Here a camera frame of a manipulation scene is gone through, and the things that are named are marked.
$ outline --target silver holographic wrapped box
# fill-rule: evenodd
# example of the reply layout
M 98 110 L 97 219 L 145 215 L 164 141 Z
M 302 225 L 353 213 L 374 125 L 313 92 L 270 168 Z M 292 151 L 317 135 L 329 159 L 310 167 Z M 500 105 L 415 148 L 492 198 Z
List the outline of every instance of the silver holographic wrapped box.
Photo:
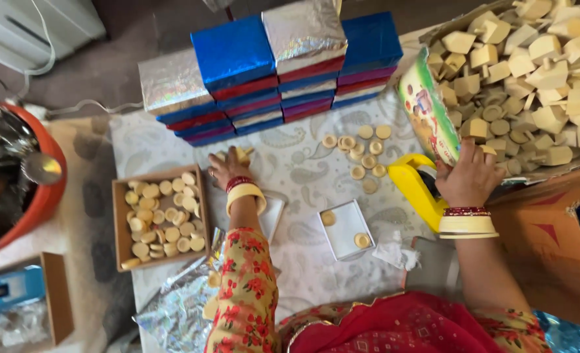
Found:
M 262 12 L 277 75 L 346 53 L 347 41 L 332 0 L 302 0 Z
M 202 84 L 194 49 L 138 64 L 144 108 L 156 116 L 213 101 Z

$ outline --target gray floor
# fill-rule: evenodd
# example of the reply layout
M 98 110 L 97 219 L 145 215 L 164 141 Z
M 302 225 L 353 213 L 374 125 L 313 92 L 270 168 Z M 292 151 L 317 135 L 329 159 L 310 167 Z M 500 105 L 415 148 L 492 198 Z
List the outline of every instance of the gray floor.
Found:
M 75 106 L 94 99 L 107 107 L 140 102 L 137 63 L 162 53 L 191 46 L 189 34 L 227 21 L 221 11 L 213 13 L 201 0 L 94 0 L 110 40 L 94 42 L 61 60 L 46 75 L 32 79 L 26 100 L 50 109 Z M 235 18 L 256 14 L 291 0 L 235 0 Z M 399 34 L 444 22 L 484 3 L 483 0 L 344 0 L 341 18 L 391 11 Z M 21 74 L 0 65 L 0 97 L 23 87 Z M 86 106 L 60 117 L 101 114 Z

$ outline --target woman's hand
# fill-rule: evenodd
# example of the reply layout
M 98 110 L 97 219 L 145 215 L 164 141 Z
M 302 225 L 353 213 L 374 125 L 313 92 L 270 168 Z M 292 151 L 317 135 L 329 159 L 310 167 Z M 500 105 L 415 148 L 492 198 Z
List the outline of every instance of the woman's hand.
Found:
M 506 174 L 495 169 L 496 161 L 496 155 L 484 153 L 473 139 L 465 138 L 452 171 L 442 161 L 436 162 L 436 187 L 449 207 L 483 207 Z
M 218 180 L 218 186 L 221 187 L 222 190 L 226 190 L 226 185 L 229 180 L 236 176 L 253 179 L 253 174 L 248 170 L 248 167 L 239 164 L 235 146 L 229 148 L 226 161 L 223 162 L 216 155 L 210 153 L 209 162 L 211 162 L 211 166 L 207 168 L 207 172 Z

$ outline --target orange bucket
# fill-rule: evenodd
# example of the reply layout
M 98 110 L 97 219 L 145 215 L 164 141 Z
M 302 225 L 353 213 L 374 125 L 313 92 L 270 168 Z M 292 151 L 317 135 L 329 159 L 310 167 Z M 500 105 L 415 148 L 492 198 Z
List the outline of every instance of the orange bucket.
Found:
M 33 196 L 30 205 L 28 205 L 24 216 L 19 220 L 15 227 L 11 228 L 10 231 L 0 238 L 1 249 L 35 229 L 54 215 L 56 207 L 61 201 L 61 197 L 63 197 L 63 192 L 65 191 L 65 185 L 67 183 L 67 163 L 59 144 L 52 138 L 52 136 L 50 136 L 50 133 L 45 130 L 44 126 L 36 117 L 23 108 L 4 103 L 1 103 L 0 105 L 15 113 L 21 120 L 30 126 L 39 142 L 39 149 L 41 152 L 54 157 L 63 170 L 63 177 L 57 183 L 37 186 L 35 195 Z

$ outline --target small white box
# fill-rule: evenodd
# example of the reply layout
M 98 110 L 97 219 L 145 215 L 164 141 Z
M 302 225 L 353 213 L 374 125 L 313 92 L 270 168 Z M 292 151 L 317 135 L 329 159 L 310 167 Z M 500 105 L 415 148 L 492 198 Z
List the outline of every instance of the small white box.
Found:
M 333 226 L 326 227 L 321 219 L 321 213 L 328 210 L 336 216 L 336 223 Z M 355 254 L 375 248 L 375 241 L 370 230 L 368 230 L 357 200 L 353 199 L 344 204 L 323 210 L 318 212 L 317 216 L 336 261 L 344 260 Z M 360 249 L 355 245 L 354 238 L 357 233 L 366 233 L 370 238 L 370 246 Z

